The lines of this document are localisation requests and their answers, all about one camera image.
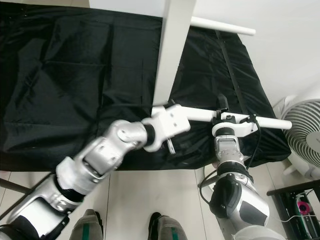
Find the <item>black cable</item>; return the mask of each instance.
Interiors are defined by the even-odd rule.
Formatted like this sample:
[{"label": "black cable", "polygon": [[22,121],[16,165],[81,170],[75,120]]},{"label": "black cable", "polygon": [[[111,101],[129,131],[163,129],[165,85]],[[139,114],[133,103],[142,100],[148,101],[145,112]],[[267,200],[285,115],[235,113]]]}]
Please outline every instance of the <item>black cable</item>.
[{"label": "black cable", "polygon": [[304,240],[319,240],[320,236],[314,237],[314,238],[308,238],[308,239],[304,239]]},{"label": "black cable", "polygon": [[210,204],[209,201],[207,199],[205,199],[204,195],[202,194],[202,188],[203,188],[203,184],[204,182],[210,177],[212,176],[217,170],[214,170],[213,172],[211,172],[208,176],[206,176],[202,182],[200,183],[200,186],[199,186],[199,192],[200,192],[200,196],[201,198],[203,199],[203,201],[205,201],[208,205]]},{"label": "black cable", "polygon": [[8,214],[10,213],[17,205],[19,205],[29,194],[31,194],[41,183],[43,183],[50,175],[52,172],[50,172],[48,175],[46,175],[44,178],[42,178],[34,187],[30,189],[29,192],[24,194],[18,201],[16,201],[11,207],[9,207],[4,213],[1,214],[0,216],[0,221]]},{"label": "black cable", "polygon": [[[108,107],[127,107],[127,108],[154,108],[154,107],[163,107],[167,105],[168,103],[161,104],[161,105],[152,105],[152,104],[134,104],[134,103],[113,103],[108,105]],[[213,105],[183,105],[184,107],[188,108],[198,108],[198,109],[209,109],[209,108],[215,108],[216,106]]]},{"label": "black cable", "polygon": [[258,150],[258,148],[259,148],[259,144],[260,144],[260,141],[261,141],[261,136],[262,136],[262,134],[261,134],[261,128],[260,128],[260,125],[259,125],[259,123],[258,123],[258,121],[257,121],[257,119],[256,119],[256,116],[252,117],[252,120],[253,120],[253,122],[256,124],[256,126],[257,126],[257,128],[258,128],[259,137],[258,137],[258,140],[257,140],[257,142],[256,142],[255,149],[254,149],[254,151],[253,151],[253,153],[252,153],[252,156],[251,156],[249,162],[248,162],[247,165],[246,165],[246,170],[248,170],[248,169],[250,168],[250,166],[251,166],[251,164],[252,164],[252,162],[253,162],[253,160],[254,160],[254,158],[255,158],[256,152],[257,152],[257,150]]},{"label": "black cable", "polygon": [[308,191],[308,192],[307,192],[307,194],[306,194],[305,196],[308,196],[308,195],[309,195],[309,193],[311,193],[313,190],[314,190],[314,189],[312,189],[312,190]]}]

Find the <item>fan grille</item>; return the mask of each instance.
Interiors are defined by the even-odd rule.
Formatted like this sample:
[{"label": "fan grille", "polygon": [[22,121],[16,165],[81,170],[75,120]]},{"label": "fan grille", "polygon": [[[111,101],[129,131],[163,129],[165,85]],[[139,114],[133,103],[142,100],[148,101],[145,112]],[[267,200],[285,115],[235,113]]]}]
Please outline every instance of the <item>fan grille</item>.
[{"label": "fan grille", "polygon": [[284,131],[290,147],[302,159],[320,168],[320,153],[309,147],[306,139],[308,134],[320,132],[320,101],[299,104],[284,119],[292,122],[292,128]]}]

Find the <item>black cloth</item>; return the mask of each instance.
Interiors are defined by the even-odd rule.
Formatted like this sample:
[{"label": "black cloth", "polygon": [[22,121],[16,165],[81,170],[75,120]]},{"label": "black cloth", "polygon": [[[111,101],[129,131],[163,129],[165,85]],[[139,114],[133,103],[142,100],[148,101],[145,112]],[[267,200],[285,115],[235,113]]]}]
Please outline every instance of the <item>black cloth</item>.
[{"label": "black cloth", "polygon": [[[159,17],[1,2],[0,169],[53,170],[113,121],[149,117],[151,108],[145,105],[153,100],[161,28]],[[214,30],[191,27],[170,98],[186,107],[214,110],[218,93],[227,97],[231,112],[275,117],[239,37],[219,32],[218,38]],[[175,155],[165,143],[153,153],[132,151],[120,169],[207,165],[214,156],[211,128],[210,123],[191,122],[188,133],[172,139]],[[251,155],[256,141],[257,133],[241,138],[242,152]],[[264,128],[252,165],[289,154],[282,131]]]}]

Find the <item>white cable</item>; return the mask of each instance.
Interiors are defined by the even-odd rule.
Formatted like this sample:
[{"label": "white cable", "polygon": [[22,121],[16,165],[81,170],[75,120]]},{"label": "white cable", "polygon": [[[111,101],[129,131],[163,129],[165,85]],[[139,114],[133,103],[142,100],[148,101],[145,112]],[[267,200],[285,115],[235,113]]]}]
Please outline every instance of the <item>white cable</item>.
[{"label": "white cable", "polygon": [[285,221],[282,221],[276,217],[273,217],[273,216],[270,216],[271,218],[275,219],[275,220],[278,220],[280,222],[283,222],[283,223],[287,223],[289,222],[291,219],[295,218],[295,217],[316,217],[316,215],[294,215],[292,217],[290,217],[288,220],[285,220]]}]

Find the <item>pink object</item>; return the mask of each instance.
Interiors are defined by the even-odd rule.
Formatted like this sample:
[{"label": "pink object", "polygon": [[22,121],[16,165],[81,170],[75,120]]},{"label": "pink object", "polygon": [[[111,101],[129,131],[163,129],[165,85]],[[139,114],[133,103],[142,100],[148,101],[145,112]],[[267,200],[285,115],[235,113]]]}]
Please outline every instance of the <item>pink object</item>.
[{"label": "pink object", "polygon": [[299,208],[299,211],[300,211],[300,213],[301,213],[302,215],[307,215],[307,214],[310,213],[311,207],[310,207],[310,205],[309,205],[307,202],[305,202],[305,201],[298,201],[296,204],[297,204],[297,206],[298,206],[298,208]]}]

